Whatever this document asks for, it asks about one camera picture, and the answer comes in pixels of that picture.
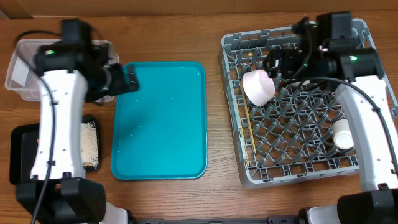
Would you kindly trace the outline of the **clear plastic bin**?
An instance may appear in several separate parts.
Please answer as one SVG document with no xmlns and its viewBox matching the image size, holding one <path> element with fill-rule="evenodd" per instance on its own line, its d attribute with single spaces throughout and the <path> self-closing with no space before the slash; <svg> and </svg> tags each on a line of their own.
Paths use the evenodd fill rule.
<svg viewBox="0 0 398 224">
<path fill-rule="evenodd" d="M 42 82 L 33 68 L 34 55 L 39 47 L 51 45 L 59 39 L 22 39 L 18 41 L 7 69 L 5 87 L 21 95 L 26 101 L 40 101 L 40 86 Z"/>
</svg>

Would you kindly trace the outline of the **teal serving tray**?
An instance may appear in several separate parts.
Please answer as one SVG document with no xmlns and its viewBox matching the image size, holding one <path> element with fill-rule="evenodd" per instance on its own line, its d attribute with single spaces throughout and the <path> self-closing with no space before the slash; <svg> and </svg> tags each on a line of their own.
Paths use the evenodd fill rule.
<svg viewBox="0 0 398 224">
<path fill-rule="evenodd" d="M 132 62 L 139 89 L 116 98 L 111 172 L 119 180 L 197 179 L 208 166 L 202 64 Z"/>
</svg>

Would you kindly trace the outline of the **black plastic tray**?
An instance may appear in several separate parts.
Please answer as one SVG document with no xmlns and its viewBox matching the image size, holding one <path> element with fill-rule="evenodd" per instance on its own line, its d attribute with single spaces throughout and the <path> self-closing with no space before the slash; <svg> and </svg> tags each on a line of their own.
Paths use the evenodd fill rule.
<svg viewBox="0 0 398 224">
<path fill-rule="evenodd" d="M 93 115 L 84 115 L 82 123 L 93 121 L 97 128 L 99 163 L 96 168 L 84 167 L 85 172 L 98 170 L 101 165 L 101 129 L 98 120 Z M 39 144 L 39 124 L 18 126 L 11 133 L 11 150 L 9 165 L 9 181 L 13 185 L 27 182 L 35 162 Z"/>
</svg>

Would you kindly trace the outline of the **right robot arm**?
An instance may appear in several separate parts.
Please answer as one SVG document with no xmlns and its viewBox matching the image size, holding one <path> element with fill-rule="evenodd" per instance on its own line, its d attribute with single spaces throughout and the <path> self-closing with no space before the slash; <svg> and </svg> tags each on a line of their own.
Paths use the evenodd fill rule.
<svg viewBox="0 0 398 224">
<path fill-rule="evenodd" d="M 350 12 L 304 17 L 292 25 L 296 50 L 271 50 L 270 76 L 285 84 L 325 82 L 345 114 L 356 151 L 361 191 L 333 205 L 305 208 L 306 223 L 397 222 L 397 131 L 387 102 L 385 72 L 376 49 L 363 47 Z"/>
</svg>

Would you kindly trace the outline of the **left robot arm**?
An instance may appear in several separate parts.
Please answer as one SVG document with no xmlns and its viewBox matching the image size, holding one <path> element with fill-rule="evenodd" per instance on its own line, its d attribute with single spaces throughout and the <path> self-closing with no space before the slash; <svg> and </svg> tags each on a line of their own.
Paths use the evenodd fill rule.
<svg viewBox="0 0 398 224">
<path fill-rule="evenodd" d="M 39 79 L 39 144 L 30 179 L 16 199 L 32 223 L 135 223 L 133 214 L 109 203 L 104 187 L 85 177 L 81 158 L 83 105 L 104 96 L 135 92 L 132 70 L 110 63 L 108 44 L 94 45 L 93 27 L 61 22 L 59 41 L 40 46 L 29 68 Z"/>
</svg>

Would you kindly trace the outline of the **spilled rice and peanuts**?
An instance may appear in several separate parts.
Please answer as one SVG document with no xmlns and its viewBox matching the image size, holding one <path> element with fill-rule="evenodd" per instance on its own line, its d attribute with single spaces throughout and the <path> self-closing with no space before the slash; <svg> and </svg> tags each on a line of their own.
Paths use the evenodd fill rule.
<svg viewBox="0 0 398 224">
<path fill-rule="evenodd" d="M 81 123 L 81 159 L 85 167 L 96 168 L 99 163 L 97 128 L 93 121 Z"/>
</svg>

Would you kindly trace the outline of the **grey dishwasher rack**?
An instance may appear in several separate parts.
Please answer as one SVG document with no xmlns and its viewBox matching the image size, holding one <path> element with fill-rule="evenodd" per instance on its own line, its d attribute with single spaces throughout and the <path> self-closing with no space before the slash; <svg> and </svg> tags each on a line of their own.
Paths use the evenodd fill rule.
<svg viewBox="0 0 398 224">
<path fill-rule="evenodd" d="M 353 19 L 353 31 L 363 47 L 376 49 L 367 24 Z M 297 49 L 299 37 L 291 27 L 227 34 L 221 39 L 220 67 L 233 129 L 239 178 L 249 189 L 293 184 L 304 180 L 359 174 L 355 148 L 339 149 L 333 142 L 331 125 L 346 119 L 341 105 L 325 82 L 305 86 L 286 85 L 279 75 L 272 78 L 275 95 L 264 106 L 246 96 L 256 145 L 252 148 L 243 105 L 243 75 L 263 70 L 262 62 L 271 49 Z M 393 121 L 397 100 L 385 73 L 387 102 Z M 240 137 L 243 126 L 248 159 L 246 167 Z"/>
</svg>

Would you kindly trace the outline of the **white bowl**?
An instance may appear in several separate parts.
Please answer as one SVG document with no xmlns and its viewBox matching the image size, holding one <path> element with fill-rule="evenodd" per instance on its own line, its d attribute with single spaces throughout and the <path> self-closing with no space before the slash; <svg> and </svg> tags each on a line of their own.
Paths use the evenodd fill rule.
<svg viewBox="0 0 398 224">
<path fill-rule="evenodd" d="M 292 87 L 300 87 L 300 86 L 308 85 L 310 83 L 311 83 L 311 81 L 305 80 L 305 81 L 299 81 L 299 82 L 292 83 L 291 86 Z"/>
</svg>

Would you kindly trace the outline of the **small white cup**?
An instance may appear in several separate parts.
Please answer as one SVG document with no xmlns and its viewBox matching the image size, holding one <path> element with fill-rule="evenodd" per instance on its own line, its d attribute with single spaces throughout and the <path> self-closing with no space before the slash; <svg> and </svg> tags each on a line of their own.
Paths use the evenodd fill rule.
<svg viewBox="0 0 398 224">
<path fill-rule="evenodd" d="M 354 147 L 353 137 L 347 119 L 340 119 L 331 125 L 333 142 L 339 149 L 351 149 Z"/>
</svg>

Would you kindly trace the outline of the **pink bowl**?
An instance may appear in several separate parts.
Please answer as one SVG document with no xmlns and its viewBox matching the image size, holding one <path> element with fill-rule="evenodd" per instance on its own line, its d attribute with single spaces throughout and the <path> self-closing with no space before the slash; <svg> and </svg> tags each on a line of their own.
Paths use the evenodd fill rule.
<svg viewBox="0 0 398 224">
<path fill-rule="evenodd" d="M 256 106 L 264 106 L 275 95 L 273 79 L 264 70 L 254 70 L 243 75 L 243 90 Z"/>
</svg>

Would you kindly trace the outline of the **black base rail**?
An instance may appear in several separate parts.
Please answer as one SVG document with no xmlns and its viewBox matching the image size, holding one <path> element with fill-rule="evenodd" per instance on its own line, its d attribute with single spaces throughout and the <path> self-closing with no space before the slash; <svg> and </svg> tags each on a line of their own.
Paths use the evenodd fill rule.
<svg viewBox="0 0 398 224">
<path fill-rule="evenodd" d="M 276 215 L 266 218 L 188 219 L 164 220 L 162 218 L 137 219 L 138 224 L 305 224 L 297 215 Z"/>
</svg>

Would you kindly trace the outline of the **wooden chopstick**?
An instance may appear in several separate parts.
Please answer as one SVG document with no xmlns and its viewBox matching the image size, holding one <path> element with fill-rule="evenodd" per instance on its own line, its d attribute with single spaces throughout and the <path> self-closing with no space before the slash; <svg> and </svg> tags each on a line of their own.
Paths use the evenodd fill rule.
<svg viewBox="0 0 398 224">
<path fill-rule="evenodd" d="M 245 160 L 245 163 L 246 163 L 246 167 L 249 167 L 250 166 L 250 161 L 248 159 L 248 150 L 247 150 L 247 147 L 246 147 L 246 138 L 244 137 L 244 131 L 243 131 L 242 124 L 240 124 L 239 130 L 240 130 L 240 137 L 241 137 L 241 141 L 242 141 L 243 149 L 244 149 L 244 160 Z"/>
<path fill-rule="evenodd" d="M 249 110 L 248 110 L 249 108 L 248 108 L 248 104 L 246 101 L 246 95 L 245 95 L 244 91 L 242 92 L 242 96 L 243 96 L 243 105 L 244 105 L 245 116 L 246 116 L 247 123 L 248 123 L 249 135 L 251 137 L 251 142 L 252 142 L 252 148 L 254 151 L 254 155 L 256 155 L 256 153 L 257 153 L 256 145 L 255 145 L 254 135 L 253 135 L 252 126 L 251 126 L 251 119 L 250 119 Z"/>
</svg>

